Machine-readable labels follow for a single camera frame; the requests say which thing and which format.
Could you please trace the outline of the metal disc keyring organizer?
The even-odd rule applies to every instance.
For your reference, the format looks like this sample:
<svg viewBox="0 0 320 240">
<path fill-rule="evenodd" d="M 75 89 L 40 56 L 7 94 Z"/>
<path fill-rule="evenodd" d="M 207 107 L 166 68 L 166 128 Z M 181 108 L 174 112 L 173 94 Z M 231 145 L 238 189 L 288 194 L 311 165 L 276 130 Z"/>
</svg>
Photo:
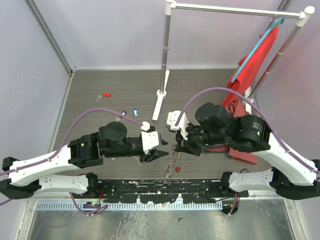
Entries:
<svg viewBox="0 0 320 240">
<path fill-rule="evenodd" d="M 165 166 L 164 177 L 171 178 L 174 173 L 176 173 L 176 165 L 180 164 L 180 159 L 177 158 L 178 152 L 173 151 L 169 157 L 169 160 Z"/>
</svg>

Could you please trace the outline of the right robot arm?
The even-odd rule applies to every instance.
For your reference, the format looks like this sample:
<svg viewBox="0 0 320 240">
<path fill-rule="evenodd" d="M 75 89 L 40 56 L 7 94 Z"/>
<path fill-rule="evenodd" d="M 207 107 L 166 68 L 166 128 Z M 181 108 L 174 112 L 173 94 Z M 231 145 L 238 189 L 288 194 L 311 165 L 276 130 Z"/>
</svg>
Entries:
<svg viewBox="0 0 320 240">
<path fill-rule="evenodd" d="M 205 103 L 195 112 L 199 123 L 188 121 L 181 111 L 169 112 L 166 124 L 176 134 L 175 151 L 200 156 L 204 147 L 227 144 L 240 153 L 249 153 L 267 161 L 271 168 L 261 172 L 222 174 L 219 191 L 225 197 L 243 191 L 273 191 L 290 200 L 319 197 L 316 171 L 320 161 L 295 158 L 301 155 L 276 140 L 267 123 L 255 115 L 234 117 L 222 105 Z"/>
</svg>

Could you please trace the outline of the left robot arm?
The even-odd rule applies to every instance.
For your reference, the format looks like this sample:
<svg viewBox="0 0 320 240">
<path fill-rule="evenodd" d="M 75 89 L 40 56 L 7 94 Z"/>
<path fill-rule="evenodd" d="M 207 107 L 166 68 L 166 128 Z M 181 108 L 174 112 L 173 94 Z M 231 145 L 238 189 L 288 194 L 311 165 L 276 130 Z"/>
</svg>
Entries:
<svg viewBox="0 0 320 240">
<path fill-rule="evenodd" d="M 149 163 L 168 155 L 159 150 L 167 142 L 148 122 L 139 136 L 128 137 L 127 133 L 123 123 L 114 121 L 55 152 L 27 160 L 6 157 L 2 169 L 9 174 L 1 180 L 0 192 L 10 200 L 28 199 L 42 193 L 95 198 L 102 189 L 96 174 L 65 176 L 61 172 L 100 166 L 105 158 L 138 157 L 140 162 Z"/>
</svg>

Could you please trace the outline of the blue key tag with key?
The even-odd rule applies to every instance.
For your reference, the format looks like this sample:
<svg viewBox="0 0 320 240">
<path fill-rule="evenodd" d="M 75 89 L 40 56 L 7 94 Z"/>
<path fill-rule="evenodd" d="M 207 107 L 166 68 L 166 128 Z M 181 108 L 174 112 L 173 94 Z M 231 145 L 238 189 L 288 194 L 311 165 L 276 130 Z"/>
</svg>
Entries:
<svg viewBox="0 0 320 240">
<path fill-rule="evenodd" d="M 134 115 L 135 117 L 137 117 L 137 116 L 139 115 L 139 111 L 138 111 L 137 108 L 134 108 L 134 109 L 133 109 L 133 115 Z"/>
</svg>

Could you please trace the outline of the key with black tag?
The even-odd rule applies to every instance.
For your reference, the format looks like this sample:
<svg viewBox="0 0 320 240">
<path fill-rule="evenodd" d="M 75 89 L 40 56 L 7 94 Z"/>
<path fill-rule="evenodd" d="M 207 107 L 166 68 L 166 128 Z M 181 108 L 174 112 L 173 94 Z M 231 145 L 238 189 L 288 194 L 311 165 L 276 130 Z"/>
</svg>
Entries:
<svg viewBox="0 0 320 240">
<path fill-rule="evenodd" d="M 120 121 L 122 118 L 123 118 L 123 116 L 125 116 L 127 114 L 127 112 L 126 111 L 123 111 L 122 113 L 121 113 L 121 115 L 119 115 L 119 116 L 117 116 L 116 117 L 116 121 L 118 122 L 118 121 Z"/>
</svg>

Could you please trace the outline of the key with small red tag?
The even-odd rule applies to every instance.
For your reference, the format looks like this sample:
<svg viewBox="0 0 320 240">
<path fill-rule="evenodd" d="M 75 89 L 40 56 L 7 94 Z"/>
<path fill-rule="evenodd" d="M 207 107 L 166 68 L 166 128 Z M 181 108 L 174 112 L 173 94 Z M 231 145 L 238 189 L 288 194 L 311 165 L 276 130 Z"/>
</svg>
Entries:
<svg viewBox="0 0 320 240">
<path fill-rule="evenodd" d="M 101 98 L 109 98 L 109 97 L 111 97 L 110 93 L 101 93 L 97 96 L 96 102 L 98 102 Z"/>
</svg>

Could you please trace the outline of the red cloth on hanger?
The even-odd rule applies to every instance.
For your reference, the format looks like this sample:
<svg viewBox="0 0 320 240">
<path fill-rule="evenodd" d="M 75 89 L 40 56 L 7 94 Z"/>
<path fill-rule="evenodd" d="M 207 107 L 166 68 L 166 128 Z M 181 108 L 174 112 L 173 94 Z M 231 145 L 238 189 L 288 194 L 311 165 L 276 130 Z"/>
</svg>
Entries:
<svg viewBox="0 0 320 240">
<path fill-rule="evenodd" d="M 231 82 L 234 74 L 230 77 L 226 84 L 227 88 L 242 95 L 251 86 L 263 62 L 273 47 L 278 35 L 278 31 L 279 27 L 277 26 L 269 33 L 269 35 L 265 38 L 256 52 L 250 58 L 244 69 L 238 75 L 234 83 Z"/>
</svg>

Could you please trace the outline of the blue clothes hanger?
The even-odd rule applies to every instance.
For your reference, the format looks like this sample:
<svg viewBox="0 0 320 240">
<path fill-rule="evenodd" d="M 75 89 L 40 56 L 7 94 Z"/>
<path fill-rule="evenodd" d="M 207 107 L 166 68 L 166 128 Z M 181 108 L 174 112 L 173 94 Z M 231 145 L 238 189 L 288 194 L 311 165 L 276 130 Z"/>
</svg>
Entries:
<svg viewBox="0 0 320 240">
<path fill-rule="evenodd" d="M 231 82 L 234 83 L 237 79 L 237 77 L 239 76 L 239 74 L 241 73 L 241 71 L 244 69 L 244 67 L 247 65 L 248 61 L 251 59 L 251 57 L 254 55 L 254 53 L 256 52 L 256 50 L 260 47 L 260 45 L 262 44 L 262 42 L 265 40 L 265 38 L 269 35 L 269 33 L 275 28 L 278 27 L 279 25 L 282 25 L 284 22 L 284 18 L 283 17 L 279 17 L 277 18 L 270 26 L 269 28 L 265 31 L 265 33 L 260 37 L 260 39 L 258 40 L 258 42 L 256 43 L 256 45 L 252 48 L 252 50 L 250 51 L 250 53 L 247 55 L 247 57 L 244 59 L 244 61 L 242 62 L 242 64 L 239 66 L 238 70 L 235 72 L 234 76 L 231 79 Z"/>
</svg>

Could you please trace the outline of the white clothes rack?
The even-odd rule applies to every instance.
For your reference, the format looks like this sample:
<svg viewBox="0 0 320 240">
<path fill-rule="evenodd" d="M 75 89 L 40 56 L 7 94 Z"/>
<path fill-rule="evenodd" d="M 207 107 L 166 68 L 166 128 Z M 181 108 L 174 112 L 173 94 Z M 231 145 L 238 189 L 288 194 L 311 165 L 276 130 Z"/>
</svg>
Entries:
<svg viewBox="0 0 320 240">
<path fill-rule="evenodd" d="M 282 13 L 298 13 L 307 23 L 316 2 L 311 0 L 153 0 L 150 10 L 156 40 L 161 41 L 160 86 L 152 120 L 157 121 L 172 68 L 235 68 L 258 37 Z"/>
</svg>

